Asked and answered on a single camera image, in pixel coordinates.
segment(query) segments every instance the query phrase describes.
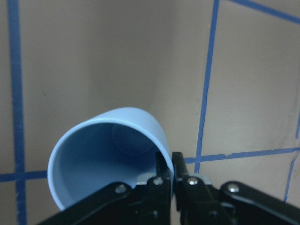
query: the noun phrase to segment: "beige wall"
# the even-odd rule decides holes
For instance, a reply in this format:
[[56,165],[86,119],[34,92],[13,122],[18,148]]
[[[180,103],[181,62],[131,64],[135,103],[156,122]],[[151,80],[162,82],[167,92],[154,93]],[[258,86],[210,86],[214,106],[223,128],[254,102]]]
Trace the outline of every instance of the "beige wall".
[[[294,16],[300,3],[256,0]],[[26,171],[43,171],[74,125],[132,106],[161,123],[171,151],[196,155],[213,1],[21,0]],[[6,1],[0,0],[0,174],[14,172]],[[294,148],[300,24],[219,4],[202,155]],[[201,163],[218,188],[241,180],[283,199],[296,152]],[[190,172],[194,164],[187,165]],[[288,201],[300,207],[300,158]],[[16,224],[14,182],[0,183],[0,224]],[[26,181],[33,225],[58,211],[46,179]],[[179,224],[173,205],[172,224]]]

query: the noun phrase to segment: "cup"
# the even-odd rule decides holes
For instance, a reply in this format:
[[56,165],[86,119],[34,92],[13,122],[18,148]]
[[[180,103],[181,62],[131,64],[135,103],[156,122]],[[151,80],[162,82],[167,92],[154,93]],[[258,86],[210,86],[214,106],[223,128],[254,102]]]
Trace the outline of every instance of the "cup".
[[84,121],[67,131],[51,153],[48,184],[52,197],[64,210],[112,182],[134,188],[140,175],[156,172],[157,151],[166,161],[172,184],[168,142],[151,114],[125,107]]

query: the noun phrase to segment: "blue tape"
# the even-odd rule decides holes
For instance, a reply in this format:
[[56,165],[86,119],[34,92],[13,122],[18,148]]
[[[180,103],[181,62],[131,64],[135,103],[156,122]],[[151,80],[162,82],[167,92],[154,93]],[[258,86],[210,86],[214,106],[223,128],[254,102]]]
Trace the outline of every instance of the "blue tape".
[[17,220],[19,225],[27,224],[26,215],[26,183],[25,181],[16,181],[15,190],[17,193]]
[[293,16],[293,15],[290,15],[288,13],[284,13],[284,12],[281,12],[279,10],[264,6],[262,4],[252,2],[252,1],[249,1],[249,0],[231,0],[231,1],[235,2],[235,3],[238,3],[238,4],[241,4],[241,5],[244,5],[246,7],[261,11],[263,13],[273,15],[275,17],[278,17],[278,18],[281,18],[281,19],[284,19],[284,20],[288,20],[288,21],[293,22],[293,23],[300,24],[300,18],[298,18],[296,16]]
[[[7,0],[7,15],[10,44],[10,65],[13,98],[15,172],[25,171],[24,160],[24,128],[23,128],[23,96],[22,96],[22,66],[21,41],[18,0]],[[19,225],[26,225],[26,193],[25,181],[15,183],[17,221]]]
[[24,172],[24,130],[23,130],[23,94],[22,94],[22,66],[20,47],[19,8],[17,0],[7,1],[11,82],[13,98],[15,171]]
[[297,148],[288,148],[288,149],[273,149],[273,150],[262,150],[262,151],[248,151],[248,152],[237,152],[230,155],[218,154],[218,155],[207,155],[201,156],[200,159],[197,158],[185,158],[185,163],[200,163],[200,162],[209,162],[216,160],[226,160],[234,158],[247,158],[247,157],[257,157],[257,156],[269,156],[277,154],[286,154],[299,151],[300,147]]
[[0,174],[0,182],[25,181],[44,178],[47,178],[47,170]]
[[[202,152],[203,130],[205,124],[206,108],[207,108],[208,89],[210,85],[212,57],[214,53],[218,8],[219,8],[219,0],[214,0],[212,16],[211,16],[210,40],[209,40],[208,51],[207,51],[207,60],[206,60],[204,87],[203,87],[203,95],[202,95],[201,114],[200,114],[200,124],[199,124],[198,142],[197,142],[197,150],[196,150],[196,158],[198,159],[200,159],[201,152]],[[199,170],[200,170],[200,163],[195,163],[195,169],[194,169],[195,173],[198,173]]]
[[290,189],[290,184],[291,184],[291,179],[292,179],[292,173],[293,173],[293,169],[294,169],[294,165],[296,162],[296,159],[299,155],[300,150],[298,150],[297,154],[295,155],[295,157],[293,158],[291,164],[290,164],[290,170],[289,170],[289,175],[287,178],[287,182],[286,182],[286,187],[285,187],[285,197],[284,197],[284,201],[286,202],[288,195],[289,195],[289,189]]
[[297,123],[297,128],[296,128],[296,138],[299,139],[299,130],[300,130],[300,111],[298,115],[298,123]]

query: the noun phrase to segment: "blue tape line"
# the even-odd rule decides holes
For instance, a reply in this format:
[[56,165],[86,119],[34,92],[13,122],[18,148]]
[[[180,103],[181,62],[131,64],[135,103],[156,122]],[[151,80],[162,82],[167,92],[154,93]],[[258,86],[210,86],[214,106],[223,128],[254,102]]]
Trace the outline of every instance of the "blue tape line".
[[25,181],[25,180],[33,180],[33,179],[44,179],[44,178],[47,178],[47,170],[0,174],[0,182]]
[[[13,97],[15,172],[25,171],[24,160],[24,128],[23,128],[23,96],[22,96],[22,66],[21,41],[18,0],[7,0],[7,15],[10,44],[10,65]],[[26,225],[26,193],[25,181],[15,184],[17,221],[19,225]]]
[[284,12],[281,12],[279,10],[264,6],[262,4],[252,2],[252,1],[249,1],[249,0],[231,0],[231,1],[235,2],[235,3],[238,3],[238,4],[241,4],[241,5],[244,5],[244,6],[247,6],[249,8],[261,11],[263,13],[273,15],[275,17],[278,17],[278,18],[281,18],[281,19],[284,19],[284,20],[288,20],[288,21],[293,22],[293,23],[300,24],[300,18],[298,18],[296,16],[293,16],[293,15],[290,15],[288,13],[284,13]]
[[225,155],[225,154],[207,155],[207,156],[201,156],[200,159],[185,158],[185,162],[187,164],[190,164],[190,163],[209,162],[209,161],[226,160],[226,159],[234,159],[234,158],[269,156],[269,155],[292,153],[292,152],[299,151],[299,150],[300,150],[300,147],[288,148],[288,149],[273,149],[273,150],[262,150],[262,151],[237,152],[237,153],[233,153],[230,155]]
[[26,215],[26,183],[25,181],[17,181],[15,183],[15,190],[17,193],[17,220],[19,225],[27,224]]
[[15,171],[24,172],[24,130],[23,130],[23,96],[22,96],[22,66],[20,47],[19,8],[17,0],[7,1],[11,82],[13,97]]
[[292,173],[293,173],[293,169],[294,169],[294,165],[296,162],[296,159],[299,155],[300,150],[298,150],[297,154],[295,155],[295,157],[293,158],[291,164],[290,164],[290,170],[289,170],[289,175],[287,178],[287,182],[286,182],[286,187],[285,187],[285,197],[284,197],[284,201],[286,202],[288,195],[289,195],[289,189],[290,189],[290,184],[291,184],[291,179],[292,179]]
[[[204,87],[203,87],[203,95],[202,95],[196,158],[200,158],[202,152],[203,130],[205,124],[208,89],[210,85],[210,73],[211,73],[211,65],[212,65],[212,56],[214,52],[215,34],[217,28],[218,8],[219,8],[219,0],[214,0],[212,15],[211,15],[210,40],[209,40],[207,59],[206,59],[206,69],[205,69]],[[195,173],[198,173],[199,169],[200,169],[200,163],[196,163],[194,169]]]
[[299,131],[300,131],[300,111],[298,115],[298,123],[297,123],[297,129],[296,129],[296,138],[299,139]]

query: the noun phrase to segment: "light blue cup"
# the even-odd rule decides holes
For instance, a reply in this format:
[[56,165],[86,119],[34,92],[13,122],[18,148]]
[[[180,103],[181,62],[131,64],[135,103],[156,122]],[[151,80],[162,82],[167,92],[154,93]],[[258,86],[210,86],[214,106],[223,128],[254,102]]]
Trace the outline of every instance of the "light blue cup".
[[138,108],[105,112],[73,127],[57,142],[48,164],[50,192],[64,210],[112,182],[134,188],[141,174],[156,172],[157,151],[165,158],[172,184],[171,153],[158,121]]

